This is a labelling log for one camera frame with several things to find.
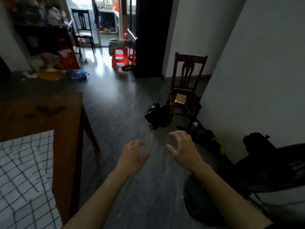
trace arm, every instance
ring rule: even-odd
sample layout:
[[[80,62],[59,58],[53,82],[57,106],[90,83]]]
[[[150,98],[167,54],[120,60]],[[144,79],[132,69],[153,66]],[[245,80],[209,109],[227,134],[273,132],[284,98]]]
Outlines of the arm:
[[[228,227],[264,229],[272,224],[203,161],[190,135],[185,131],[171,132],[170,135],[176,137],[178,151],[171,145],[166,148],[178,164],[191,171],[204,185]]]
[[[128,177],[138,173],[149,158],[149,154],[139,154],[139,148],[144,144],[133,140],[125,145],[115,170],[63,229],[100,229],[104,226],[122,185]]]

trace finger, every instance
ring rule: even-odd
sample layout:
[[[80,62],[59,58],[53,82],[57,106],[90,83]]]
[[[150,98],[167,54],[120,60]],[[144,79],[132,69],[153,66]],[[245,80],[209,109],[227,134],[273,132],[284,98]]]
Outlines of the finger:
[[[174,136],[177,139],[177,141],[180,141],[182,139],[181,134],[178,133],[177,131],[170,132],[169,135]]]
[[[131,140],[128,145],[133,146],[135,144],[135,140]]]
[[[136,140],[133,147],[135,149],[139,149],[141,145],[145,145],[145,142],[141,141],[141,140]]]
[[[150,154],[142,154],[142,156],[140,157],[141,163],[144,165],[149,157],[150,157]]]
[[[177,130],[176,132],[180,133],[182,137],[186,137],[188,135],[186,131]]]
[[[178,152],[171,145],[166,145],[165,147],[167,148],[167,150],[171,153],[171,155],[173,157],[178,154]]]

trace hand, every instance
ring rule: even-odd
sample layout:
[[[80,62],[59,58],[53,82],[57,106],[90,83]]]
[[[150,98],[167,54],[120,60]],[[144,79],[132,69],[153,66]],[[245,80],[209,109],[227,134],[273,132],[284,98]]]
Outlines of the hand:
[[[209,166],[203,161],[190,135],[185,131],[170,132],[178,141],[178,151],[171,145],[166,145],[167,150],[172,154],[176,162],[183,168],[195,172],[200,166]]]
[[[123,152],[116,165],[116,170],[130,177],[138,173],[145,165],[150,154],[139,154],[139,148],[145,145],[141,140],[132,140],[125,145]]]

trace checkered cloth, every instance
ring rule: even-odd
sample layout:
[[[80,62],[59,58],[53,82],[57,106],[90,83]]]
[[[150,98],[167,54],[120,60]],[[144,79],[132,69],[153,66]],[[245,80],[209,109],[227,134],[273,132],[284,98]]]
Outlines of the checkered cloth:
[[[53,133],[0,143],[0,228],[62,227],[51,191]]]

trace dark wooden chair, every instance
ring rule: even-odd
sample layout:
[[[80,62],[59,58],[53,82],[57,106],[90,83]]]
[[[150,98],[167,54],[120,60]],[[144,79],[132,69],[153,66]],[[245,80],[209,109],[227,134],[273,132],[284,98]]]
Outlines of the dark wooden chair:
[[[93,41],[93,37],[92,37],[92,29],[91,29],[91,23],[90,23],[90,16],[89,16],[89,10],[83,10],[83,9],[72,9],[71,8],[71,11],[72,11],[72,15],[73,15],[73,19],[74,19],[74,22],[75,22],[75,25],[76,25],[76,28],[77,28],[77,33],[75,34],[76,35],[76,38],[80,38],[81,39],[81,44],[84,48],[84,45],[83,45],[83,38],[87,38],[90,40],[90,44],[91,44],[91,48],[92,48],[92,51],[94,53],[94,49],[95,49],[95,46],[94,46],[94,41]],[[77,14],[78,15],[78,19],[79,19],[79,22],[80,22],[80,27],[78,26],[76,20],[75,20],[75,16],[74,14]],[[86,26],[86,18],[85,16],[88,16],[88,22],[89,22],[89,28],[87,28]]]
[[[167,126],[170,124],[170,120],[173,114],[176,115],[186,115],[190,117],[190,123],[188,128],[192,128],[193,122],[196,121],[199,110],[201,109],[200,105],[200,97],[197,97],[195,94],[195,90],[197,88],[198,82],[200,80],[202,71],[206,64],[208,56],[200,57],[200,56],[190,56],[190,55],[181,55],[178,52],[175,53],[175,63],[173,67],[173,78],[170,86],[170,114],[167,121]],[[178,62],[184,62],[182,66],[182,73],[180,77],[180,82],[178,85],[176,82],[176,72]],[[193,87],[189,87],[189,81],[191,80],[191,76],[194,71],[195,63],[201,64],[201,69],[199,72],[199,76],[195,82]],[[177,94],[182,94],[186,96],[186,103],[179,104],[175,102]],[[179,108],[182,111],[174,112],[175,108]]]

